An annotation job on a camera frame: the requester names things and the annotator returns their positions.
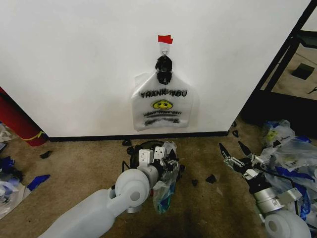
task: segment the red cylinder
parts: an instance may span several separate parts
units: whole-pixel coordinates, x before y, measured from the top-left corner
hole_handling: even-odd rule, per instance
[[[31,118],[0,88],[0,121],[31,146],[44,144],[48,137]]]

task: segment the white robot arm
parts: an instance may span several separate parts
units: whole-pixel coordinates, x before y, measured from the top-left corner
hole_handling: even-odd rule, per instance
[[[115,218],[124,211],[139,211],[159,178],[156,167],[165,169],[162,166],[165,148],[156,147],[155,151],[153,155],[152,150],[140,150],[139,167],[124,171],[114,189],[96,191],[61,215],[39,237],[98,238],[112,227]]]

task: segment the robotic hand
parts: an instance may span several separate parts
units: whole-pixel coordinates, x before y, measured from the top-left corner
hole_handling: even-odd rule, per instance
[[[107,232],[124,211],[141,209],[152,187],[167,173],[179,169],[164,147],[139,150],[137,169],[124,171],[115,186],[96,191],[61,215],[40,238],[98,238]]]
[[[302,194],[295,188],[294,183],[287,177],[272,174],[266,171],[269,160],[251,153],[250,149],[239,141],[243,153],[247,156],[241,160],[232,157],[224,146],[219,143],[224,162],[234,171],[242,174],[249,185],[249,192],[256,200],[260,217],[262,218],[267,233],[272,238],[311,238],[307,224],[294,213],[285,210],[285,206],[294,201],[295,210],[298,212],[297,199]],[[283,177],[291,181],[293,188],[282,193],[275,194],[270,183],[266,182],[264,173]]]

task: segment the yellow smiley face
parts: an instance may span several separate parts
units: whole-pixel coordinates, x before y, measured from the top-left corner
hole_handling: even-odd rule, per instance
[[[152,104],[152,107],[159,110],[169,110],[173,107],[173,103],[167,100],[159,100]]]

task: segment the clear plastic bag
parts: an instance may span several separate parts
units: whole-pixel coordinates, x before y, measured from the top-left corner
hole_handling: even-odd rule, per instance
[[[169,84],[157,79],[157,72],[135,78],[132,100],[133,124],[137,131],[160,126],[188,126],[193,104],[191,87],[174,73]]]
[[[263,126],[263,145],[273,147],[278,144],[287,143],[295,137],[295,132],[291,129],[291,123],[287,120],[267,121]]]
[[[9,141],[14,138],[16,138],[16,135],[6,125],[0,123],[0,142]]]
[[[174,142],[166,141],[163,144],[166,149],[166,154],[170,154],[173,150],[176,154],[176,144]],[[160,181],[158,181],[153,187],[153,205],[157,213],[165,213],[171,204],[171,197],[175,193],[176,180],[179,172],[179,164],[177,163],[176,169],[173,171],[165,171]]]
[[[297,138],[277,149],[273,156],[288,171],[302,166],[317,166],[317,147]]]
[[[0,219],[16,207],[19,190],[9,182],[0,181]]]

